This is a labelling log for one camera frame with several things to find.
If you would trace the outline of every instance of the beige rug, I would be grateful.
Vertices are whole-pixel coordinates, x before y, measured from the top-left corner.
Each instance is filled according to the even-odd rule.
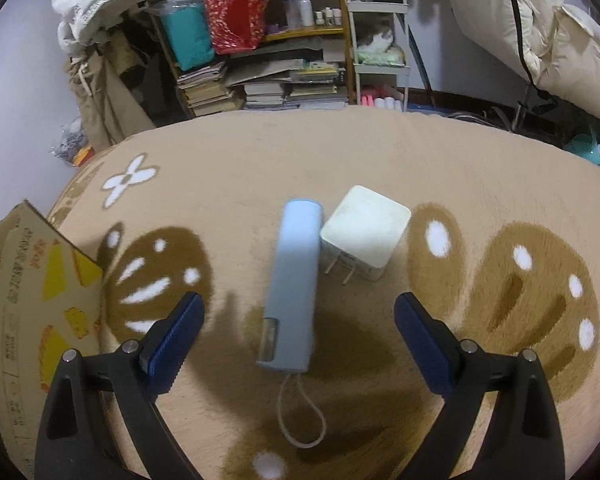
[[[317,200],[329,215],[355,184],[413,217],[378,282],[342,286],[337,266],[320,277],[305,383],[328,434],[298,450],[275,419],[282,375],[254,363],[278,225],[287,200]],[[98,156],[50,218],[106,268],[103,350],[140,337],[185,290],[205,298],[203,333],[158,407],[207,480],[395,475],[442,405],[394,327],[407,290],[458,337],[539,353],[569,475],[600,440],[600,168],[557,148],[369,108],[231,112]],[[285,404],[292,433],[313,440],[315,415],[295,394]],[[483,403],[458,472],[492,406]],[[119,421],[116,434],[142,472]]]

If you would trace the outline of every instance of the white metal cart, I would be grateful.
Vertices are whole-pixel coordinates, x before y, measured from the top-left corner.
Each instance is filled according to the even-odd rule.
[[[409,11],[407,0],[402,0],[401,4],[392,4],[387,2],[366,2],[360,0],[347,0],[347,9],[349,11],[349,23],[351,28],[351,41],[353,44],[353,69],[356,73],[356,98],[358,104],[360,101],[360,74],[388,74],[395,75],[396,81],[404,78],[404,100],[402,102],[402,111],[407,109],[407,102],[409,97],[409,76],[411,74],[411,67],[409,66],[408,48],[404,49],[404,65],[403,66],[387,66],[387,65],[372,65],[366,63],[360,63],[358,59],[358,40],[356,38],[356,22],[354,20],[354,13],[356,12],[384,12],[386,14],[394,15],[394,35],[395,35],[395,22],[398,21],[403,28],[408,27],[406,15]]]

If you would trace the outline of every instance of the blue gripper pad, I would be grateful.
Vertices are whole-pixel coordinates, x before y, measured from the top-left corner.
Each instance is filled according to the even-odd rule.
[[[451,332],[442,322],[431,319],[411,293],[398,296],[394,306],[394,321],[429,390],[446,398],[454,389],[452,368],[455,363],[450,361],[448,352],[434,337],[438,334],[431,329],[434,323],[440,323],[453,338]]]
[[[139,363],[147,376],[150,398],[155,399],[171,389],[204,322],[202,297],[187,292],[171,313],[156,321],[144,336]]]

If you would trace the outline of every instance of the red gift bag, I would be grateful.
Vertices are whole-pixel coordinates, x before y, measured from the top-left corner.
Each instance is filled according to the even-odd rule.
[[[269,0],[205,0],[211,45],[217,54],[253,50],[264,37]]]

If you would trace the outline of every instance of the beige cloth bag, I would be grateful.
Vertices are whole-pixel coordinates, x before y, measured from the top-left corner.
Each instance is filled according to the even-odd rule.
[[[96,50],[87,61],[69,60],[64,70],[80,108],[82,127],[96,153],[155,128],[111,63]]]

